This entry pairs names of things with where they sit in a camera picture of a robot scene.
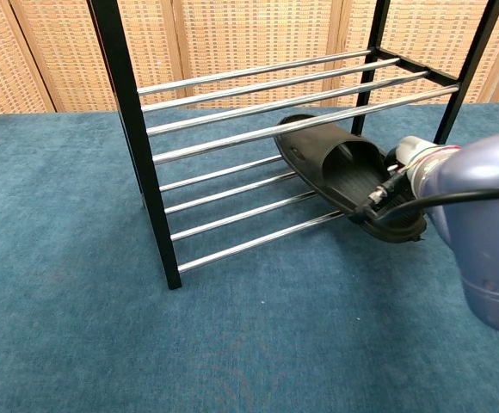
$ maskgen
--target chrome rod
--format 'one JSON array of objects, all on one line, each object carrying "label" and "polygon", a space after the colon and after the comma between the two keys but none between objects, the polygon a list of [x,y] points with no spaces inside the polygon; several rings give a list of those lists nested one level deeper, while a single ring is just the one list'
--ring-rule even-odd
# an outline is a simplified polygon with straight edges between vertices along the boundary
[{"label": "chrome rod", "polygon": [[203,198],[198,198],[197,200],[190,200],[189,202],[184,202],[182,204],[170,206],[169,208],[165,208],[165,213],[178,213],[179,211],[183,211],[185,209],[189,209],[192,207],[196,207],[201,204],[206,204],[207,202],[212,202],[214,200],[222,200],[223,198],[227,198],[229,196],[233,196],[236,194],[241,194],[242,192],[250,191],[251,189],[257,189],[261,187],[265,187],[272,183],[277,183],[280,181],[284,181],[289,178],[293,178],[295,176],[295,172],[287,172],[283,175],[278,175],[272,178],[264,179],[258,182],[252,182],[248,185],[243,185],[242,187],[237,187],[233,189],[229,189],[228,191],[219,192],[217,194],[204,196]]},{"label": "chrome rod", "polygon": [[194,228],[190,228],[189,230],[177,232],[171,236],[171,241],[178,241],[179,239],[183,239],[186,237],[192,237],[193,235],[200,234],[205,231],[214,230],[215,228],[219,228],[223,225],[228,225],[233,222],[240,221],[242,219],[247,219],[251,217],[255,217],[260,213],[267,213],[268,211],[273,211],[274,209],[278,209],[281,207],[285,207],[286,205],[291,205],[296,202],[300,202],[302,200],[307,200],[313,196],[315,196],[315,192],[305,192],[304,194],[293,196],[292,198],[286,198],[285,200],[279,200],[278,202],[273,202],[272,204],[268,204],[265,206],[259,206],[258,208],[250,209],[244,213],[237,213],[236,215],[231,215],[230,217],[226,217],[223,219],[218,219],[217,221],[210,222],[208,224],[196,226]]},{"label": "chrome rod", "polygon": [[334,211],[332,213],[327,213],[322,217],[311,219],[310,221],[306,221],[302,224],[297,224],[294,226],[290,226],[284,230],[280,230],[277,232],[273,232],[272,234],[268,234],[264,237],[259,237],[248,241],[247,243],[241,243],[234,247],[227,248],[226,250],[222,250],[211,254],[209,256],[203,256],[202,258],[198,258],[197,260],[193,260],[191,262],[187,262],[179,266],[179,272],[184,273],[185,271],[189,271],[190,269],[200,267],[202,265],[208,264],[210,262],[214,262],[220,260],[221,258],[225,258],[227,256],[233,256],[234,254],[238,254],[239,252],[243,252],[249,250],[251,248],[257,247],[259,245],[263,245],[264,243],[269,243],[274,241],[275,239],[284,237],[286,235],[293,234],[294,232],[298,232],[304,230],[306,228],[311,228],[312,226],[322,224],[323,222],[330,221],[332,219],[341,217],[343,214],[339,211]]},{"label": "chrome rod", "polygon": [[331,54],[329,56],[323,56],[321,58],[310,58],[304,60],[296,60],[293,62],[277,63],[274,65],[257,66],[249,69],[240,69],[237,71],[226,71],[224,73],[194,77],[192,79],[157,84],[155,86],[146,86],[144,88],[139,88],[138,93],[140,96],[144,96],[144,95],[149,95],[150,93],[165,92],[167,90],[179,89],[187,86],[194,86],[196,84],[217,82],[219,80],[234,79],[236,77],[258,75],[261,73],[269,73],[271,71],[282,71],[284,69],[293,69],[296,67],[307,66],[307,65],[317,65],[319,63],[333,62],[342,59],[358,58],[360,56],[366,56],[367,54],[370,54],[369,50],[359,50],[358,52]]},{"label": "chrome rod", "polygon": [[281,155],[275,155],[273,157],[266,157],[266,158],[261,159],[259,161],[244,163],[242,165],[233,166],[233,167],[227,168],[225,170],[217,170],[217,171],[209,173],[209,174],[195,176],[194,178],[188,178],[188,179],[184,179],[182,181],[168,183],[167,185],[162,185],[160,187],[160,191],[165,192],[165,191],[170,191],[171,189],[186,187],[187,185],[192,185],[193,183],[207,181],[209,179],[217,178],[219,176],[234,174],[235,172],[239,172],[241,170],[249,170],[249,169],[255,168],[257,166],[266,165],[267,163],[273,163],[273,162],[280,161],[281,159],[282,159]]},{"label": "chrome rod", "polygon": [[159,155],[154,155],[152,159],[155,164],[167,163],[175,161],[177,159],[183,159],[185,157],[192,157],[194,155],[200,155],[202,153],[228,148],[234,145],[245,144],[247,142],[252,142],[264,138],[270,138],[271,136],[278,135],[281,133],[294,132],[301,129],[306,129],[307,127],[324,125],[326,123],[352,118],[360,114],[371,114],[374,112],[379,112],[380,110],[395,108],[397,106],[403,106],[408,103],[419,102],[437,96],[448,95],[450,93],[458,91],[458,89],[459,89],[458,85],[446,86],[445,88],[441,89],[429,90],[426,92],[416,93],[414,95],[399,97],[397,99],[393,99],[392,101],[388,102],[360,106],[357,108],[342,110],[340,112],[334,112],[333,114],[324,114],[322,116],[315,116],[313,118],[305,120],[286,123],[284,125],[266,127],[264,129],[260,129],[257,131],[241,133],[239,135],[230,136],[229,138],[214,140],[212,142],[207,142],[205,144],[189,146],[187,148],[161,153]]},{"label": "chrome rod", "polygon": [[307,96],[294,97],[277,102],[262,103],[260,105],[249,106],[247,108],[238,108],[238,109],[228,110],[225,112],[218,112],[216,114],[208,114],[193,119],[180,120],[178,122],[168,123],[166,125],[149,127],[148,129],[146,129],[146,133],[148,134],[149,137],[156,136],[161,133],[180,131],[182,129],[187,129],[189,127],[206,125],[208,123],[218,122],[220,120],[234,119],[240,116],[247,116],[250,114],[261,114],[263,112],[268,112],[269,110],[290,108],[292,106],[298,106],[305,103],[322,101],[333,97],[346,96],[346,95],[351,95],[353,93],[367,92],[369,90],[394,86],[396,84],[411,82],[413,80],[426,77],[427,75],[428,71],[420,71],[418,73],[411,73],[409,75],[404,75],[401,77],[394,77],[386,80],[378,80],[376,82],[357,84],[355,86],[350,86],[348,88],[328,90],[326,92],[313,93]]},{"label": "chrome rod", "polygon": [[289,86],[292,84],[299,84],[304,82],[312,82],[315,80],[326,79],[328,77],[335,77],[341,75],[348,75],[349,73],[357,73],[360,71],[371,71],[380,67],[392,66],[396,64],[400,58],[380,60],[373,63],[366,63],[364,65],[357,65],[351,67],[344,67],[341,69],[334,69],[333,71],[321,71],[319,73],[310,73],[308,75],[289,77],[288,79],[271,80],[264,83],[254,83],[248,86],[240,86],[232,89],[217,90],[215,92],[203,93],[201,95],[183,97],[172,101],[152,103],[151,105],[142,106],[143,112],[154,112],[156,110],[178,108],[180,106],[192,105],[199,102],[214,101],[224,97],[233,97],[245,95],[246,93],[259,92],[261,90],[268,90],[280,88],[282,86]]}]

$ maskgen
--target rack shelf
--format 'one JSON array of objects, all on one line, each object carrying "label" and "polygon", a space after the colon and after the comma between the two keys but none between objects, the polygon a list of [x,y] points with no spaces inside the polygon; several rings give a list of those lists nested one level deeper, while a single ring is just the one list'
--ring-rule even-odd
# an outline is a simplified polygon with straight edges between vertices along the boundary
[{"label": "rack shelf", "polygon": [[[117,2],[109,0],[87,0],[89,10],[95,26],[95,31],[99,39],[102,50],[102,56],[108,69],[108,77],[114,91],[124,133],[126,135],[127,145],[132,158],[133,168],[139,184],[139,189],[149,214],[152,229],[157,240],[162,263],[165,270],[166,279],[169,288],[174,289],[182,285],[181,273],[190,269],[198,268],[210,262],[215,262],[227,256],[232,256],[240,252],[255,248],[259,245],[269,243],[275,239],[293,234],[294,232],[302,231],[306,228],[320,225],[332,219],[342,216],[338,211],[332,211],[320,217],[307,220],[303,223],[290,226],[280,231],[272,232],[263,237],[258,237],[246,243],[231,246],[221,251],[215,252],[208,256],[195,259],[190,262],[185,262],[178,265],[174,242],[192,237],[196,234],[212,231],[224,225],[232,225],[243,219],[255,217],[256,215],[267,213],[288,205],[292,205],[304,200],[309,200],[315,194],[312,191],[298,194],[284,200],[259,206],[248,211],[227,216],[222,219],[217,219],[208,222],[204,225],[179,231],[171,235],[169,230],[168,215],[178,213],[180,211],[198,207],[216,200],[222,200],[227,197],[236,196],[247,191],[263,188],[268,185],[282,182],[296,176],[292,171],[287,171],[280,175],[271,176],[267,179],[252,182],[236,188],[228,188],[224,191],[217,192],[198,199],[183,202],[174,206],[165,207],[163,204],[162,193],[185,188],[189,185],[194,185],[200,182],[209,181],[221,176],[236,174],[243,170],[252,170],[262,167],[270,163],[275,163],[281,160],[281,156],[266,157],[255,160],[253,162],[243,163],[237,166],[232,166],[223,170],[217,170],[202,176],[195,176],[184,179],[178,182],[172,182],[160,186],[157,181],[156,166],[174,162],[183,158],[197,157],[201,154],[211,151],[220,151],[235,145],[243,145],[249,142],[254,142],[261,139],[271,138],[281,133],[289,133],[305,129],[312,126],[324,125],[339,120],[353,118],[353,134],[361,134],[362,127],[366,114],[378,112],[388,108],[395,108],[406,104],[424,101],[437,96],[450,95],[450,101],[447,104],[447,109],[440,122],[438,132],[435,136],[435,143],[444,144],[447,141],[448,134],[456,119],[459,108],[464,100],[465,93],[469,88],[473,74],[477,69],[477,64],[481,58],[486,43],[490,37],[490,33],[496,23],[499,15],[499,0],[489,0],[486,4],[483,17],[477,27],[477,32],[470,46],[470,51],[462,66],[462,70],[458,77],[452,77],[430,68],[424,64],[415,62],[404,56],[390,52],[381,47],[381,40],[385,27],[385,20],[389,9],[389,0],[378,0],[374,10],[373,23],[370,31],[368,48],[354,52],[338,53],[319,58],[303,59],[293,62],[279,63],[275,65],[259,66],[239,71],[228,71],[225,73],[212,74],[203,77],[195,77],[171,83],[164,83],[152,86],[145,86],[137,89],[137,85],[132,73],[129,51],[126,44],[125,34],[121,24],[120,12]],[[203,83],[214,83],[226,79],[237,77],[247,77],[255,74],[267,73],[272,71],[281,71],[307,65],[317,65],[326,62],[337,60],[350,59],[355,57],[364,57],[365,61],[362,65],[343,67],[330,71],[319,71],[304,76],[283,78],[264,83],[254,83],[248,86],[236,87],[231,89],[213,91],[209,93],[199,94],[196,96],[183,97],[166,102],[154,103],[151,105],[141,106],[139,98],[154,93],[185,88]],[[374,73],[376,70],[396,65],[400,68],[409,71],[400,77],[393,77],[386,80],[374,81]],[[195,117],[189,120],[172,122],[164,125],[147,126],[145,122],[145,114],[153,113],[159,110],[168,108],[179,108],[182,106],[193,105],[195,103],[209,102],[216,99],[226,97],[240,96],[244,94],[254,93],[262,90],[274,89],[294,85],[304,82],[312,82],[316,80],[339,77],[350,73],[362,73],[360,84],[340,89],[333,89],[324,92],[314,93],[307,96],[298,96],[294,98],[284,99],[277,102],[268,102],[259,105],[249,106],[247,108],[236,108],[216,114],[208,114],[200,117]],[[402,83],[413,82],[418,79],[427,79],[432,83],[438,84],[440,87],[426,92],[415,93],[413,95],[400,97],[388,102],[368,104],[370,92],[375,89],[386,88]],[[262,114],[282,108],[291,108],[301,104],[318,102],[331,99],[339,96],[347,96],[358,94],[357,106],[355,108],[343,109],[331,114],[323,114],[310,119],[299,120],[285,125],[271,126],[263,129],[258,129],[251,132],[239,133],[226,138],[218,138],[210,142],[205,142],[197,145],[175,149],[153,154],[151,152],[150,139],[155,139],[155,146],[159,146],[160,139],[165,139],[164,135],[174,131],[180,131],[187,128],[220,122],[223,120],[236,119],[238,117]]]}]

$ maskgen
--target black slipper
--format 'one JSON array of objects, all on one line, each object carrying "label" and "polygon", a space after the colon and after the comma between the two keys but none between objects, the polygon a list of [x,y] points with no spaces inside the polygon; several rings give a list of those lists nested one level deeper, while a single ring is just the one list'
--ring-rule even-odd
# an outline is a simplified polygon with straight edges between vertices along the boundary
[{"label": "black slipper", "polygon": [[[309,114],[288,116],[280,123],[311,118]],[[354,209],[390,174],[385,154],[369,140],[327,124],[285,133],[274,138],[284,160],[316,192],[346,214]],[[413,200],[410,185],[387,201],[379,214]],[[408,213],[386,222],[366,220],[362,228],[389,243],[416,241],[425,231],[422,213]]]}]

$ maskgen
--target black metal frame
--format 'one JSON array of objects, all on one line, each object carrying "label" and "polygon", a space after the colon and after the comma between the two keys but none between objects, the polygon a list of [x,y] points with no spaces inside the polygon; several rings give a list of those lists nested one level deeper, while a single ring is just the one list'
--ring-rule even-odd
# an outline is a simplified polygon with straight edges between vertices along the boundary
[{"label": "black metal frame", "polygon": [[[140,107],[139,93],[121,23],[120,10],[117,1],[87,0],[87,4],[89,5],[91,18],[118,106],[139,190],[156,237],[168,286],[170,289],[175,289],[182,286],[181,277],[171,241],[162,195],[158,186],[156,169],[152,161],[151,147]],[[441,86],[454,84],[459,86],[458,91],[453,92],[451,95],[434,139],[435,143],[444,144],[447,142],[448,135],[499,16],[499,0],[488,0],[458,77],[450,76],[442,71],[388,51],[381,46],[389,5],[390,0],[377,0],[376,2],[368,40],[370,53],[365,57],[365,63],[396,57],[399,58],[397,65],[407,71],[427,70],[428,75],[426,78],[428,80]],[[364,71],[360,82],[371,82],[373,77],[374,70]],[[370,91],[359,93],[356,106],[367,105],[369,98]],[[362,133],[364,119],[364,114],[354,117],[353,134]]]}]

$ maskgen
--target teal carpet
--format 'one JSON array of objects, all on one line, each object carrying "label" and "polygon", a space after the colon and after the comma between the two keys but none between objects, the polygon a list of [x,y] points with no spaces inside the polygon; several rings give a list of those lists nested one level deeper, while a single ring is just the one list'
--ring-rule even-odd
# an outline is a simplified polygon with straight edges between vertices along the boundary
[{"label": "teal carpet", "polygon": [[[367,117],[390,149],[444,107]],[[279,111],[152,140],[155,151],[272,126]],[[186,119],[189,110],[149,117]],[[466,106],[451,143],[499,133]],[[162,184],[274,155],[271,139],[164,165]],[[194,185],[168,206],[287,171]],[[299,179],[171,216],[180,231],[306,191]],[[315,198],[176,243],[180,262],[329,212]],[[0,116],[0,412],[499,412],[499,332],[468,310],[432,228],[381,243],[346,219],[166,287],[117,114]]]}]

